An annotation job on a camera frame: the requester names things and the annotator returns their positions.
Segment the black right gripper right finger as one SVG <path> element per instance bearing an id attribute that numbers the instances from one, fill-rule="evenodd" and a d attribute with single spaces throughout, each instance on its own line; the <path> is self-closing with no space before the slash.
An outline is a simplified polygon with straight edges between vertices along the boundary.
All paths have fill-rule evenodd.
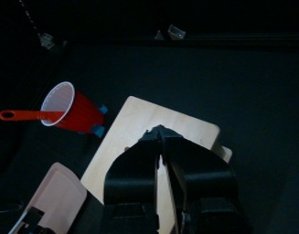
<path id="1" fill-rule="evenodd" d="M 233 167 L 171 129 L 159 136 L 179 234 L 251 234 Z"/>

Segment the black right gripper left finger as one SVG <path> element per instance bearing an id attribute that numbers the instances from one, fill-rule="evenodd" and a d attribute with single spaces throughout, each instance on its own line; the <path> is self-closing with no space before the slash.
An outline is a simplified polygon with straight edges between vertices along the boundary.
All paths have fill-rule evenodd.
<path id="1" fill-rule="evenodd" d="M 115 159 L 104 182 L 103 234 L 158 234 L 159 128 Z"/>

